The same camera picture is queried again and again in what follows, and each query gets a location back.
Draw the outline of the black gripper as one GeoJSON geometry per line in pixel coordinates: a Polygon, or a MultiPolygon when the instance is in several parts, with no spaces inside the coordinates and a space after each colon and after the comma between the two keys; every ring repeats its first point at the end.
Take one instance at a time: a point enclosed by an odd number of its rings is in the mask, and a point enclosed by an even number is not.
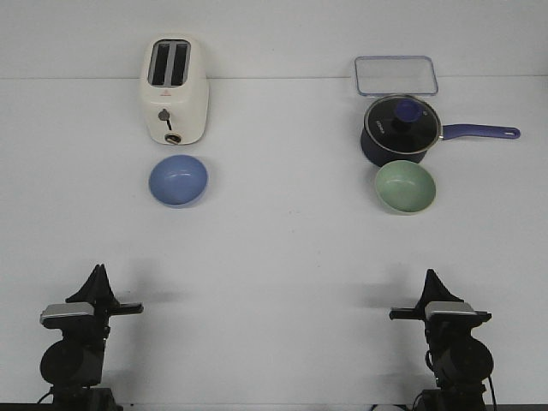
{"type": "Polygon", "coordinates": [[[88,302],[94,308],[92,318],[76,320],[68,328],[61,330],[72,338],[107,338],[110,334],[109,321],[112,316],[141,314],[144,306],[141,302],[120,303],[110,286],[104,264],[95,265],[92,273],[81,288],[70,296],[65,303],[88,302]],[[99,275],[99,300],[96,300],[99,275]]]}
{"type": "Polygon", "coordinates": [[[471,306],[427,306],[430,301],[458,302],[459,298],[449,292],[433,269],[426,271],[424,287],[418,308],[391,308],[390,320],[409,319],[425,323],[425,334],[429,338],[469,336],[471,330],[489,320],[491,313],[477,311],[471,306]]]}

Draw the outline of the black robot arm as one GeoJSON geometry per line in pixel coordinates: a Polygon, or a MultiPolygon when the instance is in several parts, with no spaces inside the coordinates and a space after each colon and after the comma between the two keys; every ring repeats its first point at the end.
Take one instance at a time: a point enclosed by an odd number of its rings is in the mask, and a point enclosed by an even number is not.
{"type": "Polygon", "coordinates": [[[436,387],[424,389],[414,399],[413,410],[485,410],[484,382],[491,381],[494,359],[472,329],[491,320],[453,295],[438,274],[429,269],[414,307],[393,307],[391,320],[419,320],[424,324],[428,350],[425,363],[436,387]]]}
{"type": "Polygon", "coordinates": [[[65,302],[50,304],[39,322],[62,339],[43,354],[39,370],[51,385],[55,410],[122,410],[112,389],[100,388],[110,318],[144,311],[143,304],[115,297],[103,264],[95,265],[82,287],[65,302]]]}

